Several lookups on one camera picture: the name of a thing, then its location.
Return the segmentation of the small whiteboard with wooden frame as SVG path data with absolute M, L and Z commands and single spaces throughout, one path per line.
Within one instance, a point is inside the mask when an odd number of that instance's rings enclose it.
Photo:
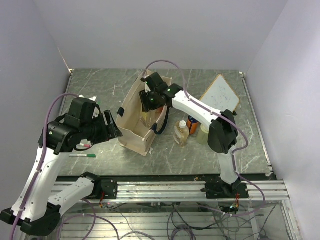
M 234 112 L 240 103 L 236 92 L 221 74 L 214 79 L 199 100 L 222 112 L 225 110 Z

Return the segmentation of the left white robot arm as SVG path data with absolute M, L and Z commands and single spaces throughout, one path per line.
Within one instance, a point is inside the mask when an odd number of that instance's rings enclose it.
M 99 176 L 85 172 L 75 183 L 52 195 L 63 166 L 62 155 L 72 153 L 83 140 L 97 145 L 121 136 L 110 110 L 101 111 L 92 99 L 74 98 L 66 114 L 45 122 L 29 178 L 15 204 L 0 213 L 1 221 L 29 236 L 50 235 L 62 215 L 78 201 L 96 199 L 106 192 Z

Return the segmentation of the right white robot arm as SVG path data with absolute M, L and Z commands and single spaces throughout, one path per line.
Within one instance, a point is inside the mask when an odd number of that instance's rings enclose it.
M 220 178 L 223 181 L 220 192 L 226 198 L 233 197 L 240 184 L 232 155 L 238 137 L 233 113 L 205 105 L 186 93 L 181 86 L 168 85 L 157 72 L 141 77 L 140 81 L 144 83 L 144 89 L 139 92 L 144 112 L 167 106 L 193 117 L 208 129 L 207 144 L 218 154 Z

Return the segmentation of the green capped marker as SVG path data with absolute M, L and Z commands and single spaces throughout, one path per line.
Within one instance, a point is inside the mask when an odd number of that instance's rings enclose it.
M 91 154 L 70 154 L 70 158 L 96 158 L 97 156 L 93 153 Z

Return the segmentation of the red capped marker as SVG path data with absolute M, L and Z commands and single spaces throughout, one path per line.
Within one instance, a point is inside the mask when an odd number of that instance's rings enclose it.
M 85 143 L 80 143 L 78 144 L 80 147 L 84 147 L 84 148 L 90 148 L 91 145 L 90 144 L 85 144 Z

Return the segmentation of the clear bottle with white cap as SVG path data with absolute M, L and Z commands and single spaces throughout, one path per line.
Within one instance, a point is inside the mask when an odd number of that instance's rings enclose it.
M 187 144 L 188 137 L 189 137 L 189 128 L 187 126 L 187 122 L 184 120 L 178 121 L 174 125 L 174 131 L 173 131 L 173 139 L 175 143 L 180 147 L 184 147 Z

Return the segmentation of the yellow bottle with beige cap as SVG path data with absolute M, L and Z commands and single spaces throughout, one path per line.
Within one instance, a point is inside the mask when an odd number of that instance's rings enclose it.
M 208 143 L 209 137 L 209 128 L 206 127 L 204 124 L 200 125 L 200 129 L 198 130 L 196 140 L 199 144 L 205 145 Z

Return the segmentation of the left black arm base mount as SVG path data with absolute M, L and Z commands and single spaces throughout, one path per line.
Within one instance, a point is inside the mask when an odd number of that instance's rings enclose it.
M 111 199 L 117 197 L 118 184 L 112 178 L 105 178 L 90 172 L 83 173 L 71 186 L 71 196 L 89 199 Z

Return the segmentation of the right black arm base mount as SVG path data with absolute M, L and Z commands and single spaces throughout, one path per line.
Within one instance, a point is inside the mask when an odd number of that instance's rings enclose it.
M 206 182 L 204 188 L 200 190 L 205 193 L 207 199 L 248 199 L 249 193 L 247 185 L 240 181 L 231 185 L 223 182 Z

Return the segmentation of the amber bottle with black cap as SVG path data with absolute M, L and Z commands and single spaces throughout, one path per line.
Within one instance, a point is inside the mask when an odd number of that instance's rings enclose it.
M 153 124 L 157 121 L 156 111 L 152 110 L 149 112 L 140 112 L 140 121 L 146 128 L 151 128 Z

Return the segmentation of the beige canvas tote bag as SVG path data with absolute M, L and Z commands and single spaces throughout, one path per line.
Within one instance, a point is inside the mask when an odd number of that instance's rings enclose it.
M 140 73 L 134 81 L 122 106 L 117 111 L 116 125 L 123 136 L 118 139 L 119 144 L 142 156 L 146 156 L 156 136 L 165 130 L 169 117 L 169 108 L 163 106 L 155 110 L 157 121 L 151 128 L 145 127 L 140 120 L 142 102 L 139 92 L 145 89 L 141 82 L 143 74 Z

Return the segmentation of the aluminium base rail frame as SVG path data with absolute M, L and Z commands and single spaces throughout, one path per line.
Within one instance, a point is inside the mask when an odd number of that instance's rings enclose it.
M 248 198 L 207 199 L 216 174 L 103 176 L 115 199 L 79 200 L 49 240 L 300 240 L 287 186 L 274 173 L 245 174 Z

